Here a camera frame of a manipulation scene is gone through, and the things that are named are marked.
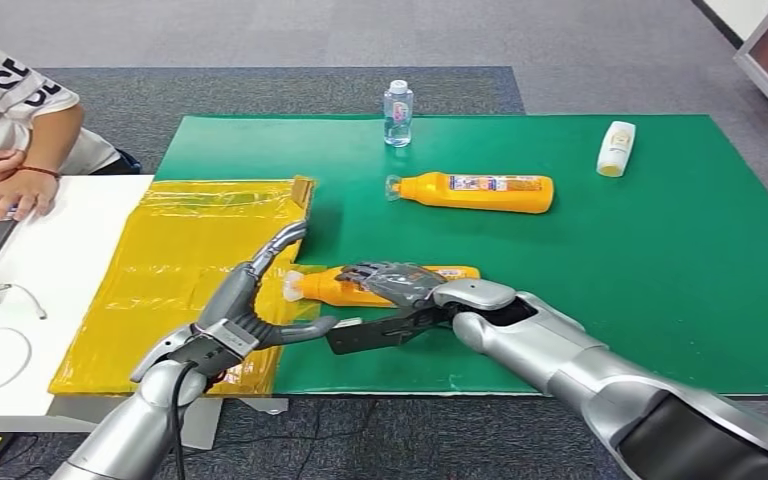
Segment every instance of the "cable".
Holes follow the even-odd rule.
[[[42,308],[42,305],[40,305],[39,300],[37,300],[37,297],[35,297],[34,294],[31,293],[31,291],[28,290],[27,288],[16,283],[0,283],[0,292],[3,292],[13,287],[16,287],[19,290],[25,292],[25,295],[27,295],[28,298],[30,298],[31,301],[34,302],[34,308],[36,309],[37,316],[40,317],[40,320],[45,320],[46,318],[48,318],[48,312],[46,312],[45,309]]]
[[[175,450],[175,464],[178,469],[178,480],[187,480],[187,471],[184,467],[184,446],[181,442],[181,417],[178,415],[178,396],[181,393],[181,385],[184,383],[187,373],[198,366],[195,362],[187,362],[178,378],[175,379],[175,386],[172,387],[172,404],[169,406],[169,422],[172,425],[172,432],[175,435],[175,442],[172,448]]]
[[[16,380],[16,377],[21,375],[22,372],[24,372],[25,369],[28,368],[28,364],[31,363],[31,357],[33,356],[34,349],[33,349],[33,347],[31,347],[31,341],[28,339],[28,337],[26,337],[25,334],[20,332],[19,330],[16,330],[15,328],[10,328],[10,327],[0,327],[0,330],[6,330],[8,332],[13,332],[16,335],[19,335],[19,338],[22,339],[22,341],[25,343],[25,347],[27,347],[27,349],[28,349],[28,353],[25,356],[25,360],[22,362],[22,366],[19,367],[19,369],[16,371],[16,373],[11,375],[10,378],[8,378],[6,381],[0,383],[0,388],[1,388],[1,387],[5,386],[5,385],[9,384],[13,380]]]
[[[304,473],[304,469],[307,467],[307,462],[310,461],[310,457],[313,455],[313,450],[316,448],[316,441],[319,439],[319,427],[322,424],[322,410],[324,409],[325,403],[320,404],[319,408],[316,409],[316,424],[313,427],[313,441],[310,443],[310,448],[307,451],[307,455],[305,455],[305,459],[302,460],[302,465],[299,467],[299,471],[296,472],[296,480],[302,478],[302,473]]]
[[[52,475],[54,475],[53,473],[49,472],[48,470],[46,470],[46,469],[44,469],[44,468],[42,468],[40,466],[37,466],[37,467],[31,468],[30,470],[28,470],[27,472],[19,475],[18,477],[14,478],[13,480],[22,480],[24,478],[28,478],[34,472],[42,472],[42,473],[45,474],[46,477],[51,477]]]
[[[223,450],[225,448],[235,447],[235,446],[240,446],[240,445],[250,445],[252,443],[265,442],[265,441],[268,441],[268,440],[309,440],[309,441],[311,441],[313,443],[311,444],[310,450],[308,450],[307,456],[302,461],[302,464],[301,464],[299,470],[296,471],[295,479],[299,480],[301,478],[301,475],[304,473],[304,470],[307,467],[311,457],[313,456],[313,450],[316,447],[316,445],[318,444],[318,442],[323,441],[323,440],[330,440],[332,438],[350,437],[350,436],[354,436],[354,435],[359,435],[359,434],[365,432],[369,428],[369,424],[370,424],[370,422],[372,420],[372,416],[375,413],[375,410],[378,408],[378,400],[377,399],[373,400],[372,404],[369,406],[369,408],[367,409],[366,413],[364,413],[363,422],[361,423],[360,428],[357,428],[357,429],[354,429],[354,430],[349,430],[349,431],[346,431],[346,432],[337,432],[337,433],[332,433],[332,434],[329,434],[329,435],[323,435],[323,436],[320,437],[319,436],[319,430],[320,430],[320,423],[321,423],[321,415],[322,415],[322,410],[324,410],[324,408],[325,408],[325,405],[323,404],[316,411],[316,424],[315,424],[316,427],[314,428],[314,435],[313,436],[309,436],[309,435],[268,435],[268,436],[264,436],[264,437],[251,438],[251,439],[248,439],[248,440],[241,440],[241,441],[237,441],[237,442],[228,442],[228,443],[219,444],[219,445],[214,446],[212,450],[200,450],[200,451],[197,451],[197,452],[192,452],[192,453],[189,453],[188,455],[186,455],[186,457],[190,458],[190,457],[198,457],[198,456],[201,456],[201,455],[208,455],[208,454],[217,452],[219,450]]]

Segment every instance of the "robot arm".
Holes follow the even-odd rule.
[[[187,407],[227,369],[254,350],[325,335],[336,318],[279,327],[254,311],[264,273],[275,256],[305,231],[305,222],[297,222],[278,232],[251,261],[228,274],[195,323],[158,342],[131,374],[139,384],[136,393],[96,427],[52,480],[152,478],[177,442]]]
[[[381,271],[387,275],[370,265],[386,266]],[[417,291],[399,286],[404,277],[398,265],[350,266],[343,278],[399,305],[401,292]],[[426,289],[425,299],[433,307],[334,329],[328,335],[332,349],[339,354],[398,345],[434,323],[451,322],[469,348],[583,418],[633,479],[768,480],[768,422],[612,353],[536,296],[461,279]]]

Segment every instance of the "white table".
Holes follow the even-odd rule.
[[[30,300],[11,289],[0,298],[0,327],[32,345],[27,368],[0,388],[1,432],[89,432],[122,397],[54,396],[48,384],[89,308],[128,215],[150,175],[65,177],[53,211],[16,226],[0,252],[0,283],[30,290],[48,312],[39,320]],[[22,364],[18,335],[0,332],[0,383]],[[187,445],[211,448],[221,399],[199,399],[188,410]]]

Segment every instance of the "white bottle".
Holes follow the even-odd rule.
[[[626,122],[614,122],[602,140],[596,172],[606,177],[621,177],[625,172],[631,147],[634,145],[635,126]]]
[[[393,80],[384,92],[384,141],[394,147],[410,143],[410,123],[413,119],[413,92],[408,82]]]

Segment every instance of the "orange bottle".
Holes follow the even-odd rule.
[[[284,299],[295,302],[306,298],[334,305],[335,307],[392,307],[389,301],[362,289],[352,282],[341,282],[334,277],[343,267],[334,267],[319,273],[307,275],[289,271],[284,276]],[[446,280],[458,278],[481,278],[481,273],[474,267],[426,266],[428,270],[439,273]]]
[[[429,172],[418,177],[387,178],[387,198],[407,198],[435,207],[543,213],[555,187],[539,175],[449,175]]]

